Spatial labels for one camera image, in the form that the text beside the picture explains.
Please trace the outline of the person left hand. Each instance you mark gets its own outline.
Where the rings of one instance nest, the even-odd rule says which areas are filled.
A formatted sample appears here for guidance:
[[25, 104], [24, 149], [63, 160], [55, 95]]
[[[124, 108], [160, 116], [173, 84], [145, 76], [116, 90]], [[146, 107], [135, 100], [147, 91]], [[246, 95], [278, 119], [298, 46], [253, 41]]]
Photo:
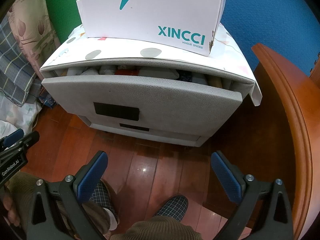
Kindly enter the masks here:
[[1, 202], [5, 209], [5, 221], [8, 225], [14, 225], [19, 227], [21, 220], [16, 210], [14, 200], [9, 190], [10, 181], [7, 181], [3, 187], [1, 187]]

